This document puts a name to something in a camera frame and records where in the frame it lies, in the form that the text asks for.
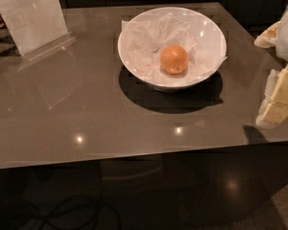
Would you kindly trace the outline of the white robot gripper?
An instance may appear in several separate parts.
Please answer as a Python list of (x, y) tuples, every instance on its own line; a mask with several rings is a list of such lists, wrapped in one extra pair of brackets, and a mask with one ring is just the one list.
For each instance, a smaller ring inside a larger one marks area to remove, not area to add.
[[(260, 48), (276, 47), (276, 55), (288, 61), (288, 10), (254, 41)], [(272, 129), (288, 117), (288, 64), (281, 71), (272, 70), (267, 78), (265, 98), (258, 110), (256, 125)]]

